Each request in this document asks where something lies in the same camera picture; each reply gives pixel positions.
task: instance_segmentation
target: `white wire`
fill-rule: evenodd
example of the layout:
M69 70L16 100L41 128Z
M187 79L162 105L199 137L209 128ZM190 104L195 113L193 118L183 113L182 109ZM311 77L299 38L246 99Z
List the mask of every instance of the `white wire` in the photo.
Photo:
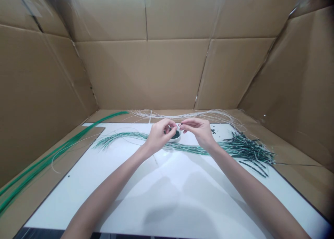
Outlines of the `white wire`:
M204 112L194 112L194 113L181 114L181 115L160 115L153 111L149 114L147 113L149 111L150 110L145 109L145 110L130 110L129 112L141 118L155 118L155 119L168 118L168 119L185 120L185 119L193 118L193 117L202 117L204 119L207 119L213 122L217 122L217 123L228 123L240 132L247 131L247 129L244 127L241 121L239 121L238 119L234 118L233 116L228 114L226 111L221 110L221 109L211 109L211 110L204 111Z

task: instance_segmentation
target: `green cable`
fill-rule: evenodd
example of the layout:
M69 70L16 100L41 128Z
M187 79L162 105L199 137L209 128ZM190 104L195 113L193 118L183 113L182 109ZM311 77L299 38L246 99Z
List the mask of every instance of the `green cable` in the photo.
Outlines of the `green cable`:
M110 119L112 117L128 114L126 111L117 112L114 114L111 114L105 118L102 118L101 120L98 120L97 122L93 123L92 125L86 127L84 130L82 130L80 133L69 139L67 142L65 142L63 145L59 146L55 150L53 150L51 153L46 155L44 158L40 159L35 164L31 165L29 168L27 168L25 171L23 171L18 177L16 177L13 181L11 181L8 185L6 185L1 191L0 191L0 216L3 214L3 212L13 203L13 201L18 197L18 195L21 193L21 191L29 184L31 181L41 172L43 171L47 166L49 166L52 162L52 160L56 160L61 155L63 155L70 147L72 147L74 144L79 142L79 140L86 135L93 127L100 124L101 122Z
M139 132L117 133L101 139L96 143L94 148L106 149L114 140L121 137L130 137L139 140L146 140L148 138L148 135ZM239 161L241 164L249 166L255 172L257 172L258 174L260 174L265 178L268 177L268 174L263 170L266 168L263 164L272 165L274 163L273 156L275 154L266 150L263 145L258 144L258 141L259 141L258 139L250 140L243 133L236 132L232 133L231 139L225 139L223 141L218 142L218 144L233 158L242 159L243 161ZM198 154L198 155L210 156L208 152L206 152L200 146L190 146L177 142L175 143L167 142L164 148ZM256 168L246 164L245 162L252 163L255 167L258 167L260 170L257 170Z

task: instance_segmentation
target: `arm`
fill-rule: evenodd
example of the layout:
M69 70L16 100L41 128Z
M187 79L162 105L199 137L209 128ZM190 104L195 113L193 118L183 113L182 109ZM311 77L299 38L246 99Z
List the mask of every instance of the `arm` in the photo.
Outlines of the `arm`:
M211 155L274 238L309 238L273 193L216 143L208 120L186 119L181 122L180 130L196 136L199 145Z
M173 129L171 131L167 129L164 134L164 130L169 126ZM116 200L137 168L152 154L162 149L175 135L176 127L176 123L169 119L163 119L154 124L145 144L112 172L82 204L70 221L62 239L89 239L103 213Z

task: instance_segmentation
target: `white board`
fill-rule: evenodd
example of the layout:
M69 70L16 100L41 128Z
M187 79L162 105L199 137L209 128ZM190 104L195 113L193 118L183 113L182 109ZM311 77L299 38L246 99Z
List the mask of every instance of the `white board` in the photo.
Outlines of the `white board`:
M152 124L98 126L105 130L97 141L115 131L149 133ZM212 124L212 128L217 141L231 138L229 124ZM180 143L198 145L190 132L182 135ZM141 144L143 141L120 138L105 151L89 148L25 227L66 229L89 195ZM268 167L268 178L245 168L284 204L311 238L323 237L330 225L273 168ZM157 152L138 168L96 232L199 239L272 238L211 157L167 150Z

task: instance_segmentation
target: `wire bundle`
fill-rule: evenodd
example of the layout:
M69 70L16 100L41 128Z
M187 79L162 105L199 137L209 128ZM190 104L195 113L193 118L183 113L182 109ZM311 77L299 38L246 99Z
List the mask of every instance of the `wire bundle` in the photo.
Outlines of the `wire bundle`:
M51 153L46 155L44 158L40 159L35 164L31 165L25 171L23 171L19 176L17 176L14 180L8 183L1 191L0 191L0 216L3 212L14 202L14 200L18 197L21 191L29 184L31 181L47 166L49 166L53 160L57 159L61 155L63 155L70 147L74 144L78 143L80 139L87 134L93 127L97 124L110 119L112 117L128 114L126 111L117 112L112 115L109 115L101 120L93 123L92 125L88 126L80 133L69 139L63 145L59 146Z
M194 112L182 115L160 115L151 110L131 110L131 114L141 118L154 118L154 119L172 119L172 120L185 120L193 117L201 117L203 119L216 122L216 123L228 123L232 125L239 132L245 132L247 129L244 125L232 115L229 115L226 111L221 109L211 109L205 112Z
M148 134L140 132L116 133L98 141L94 148L106 149L114 140L124 137L146 140L148 138ZM266 169L265 164L272 165L275 162L273 159L275 154L266 150L264 145L258 144L258 141L258 139L250 140L244 134L235 132L232 133L231 139L225 139L218 142L218 144L233 158L237 159L239 163L249 166L255 172L265 178L268 177L268 174L264 171L264 169ZM208 152L206 152L200 146L190 146L177 142L166 143L164 149L210 156Z

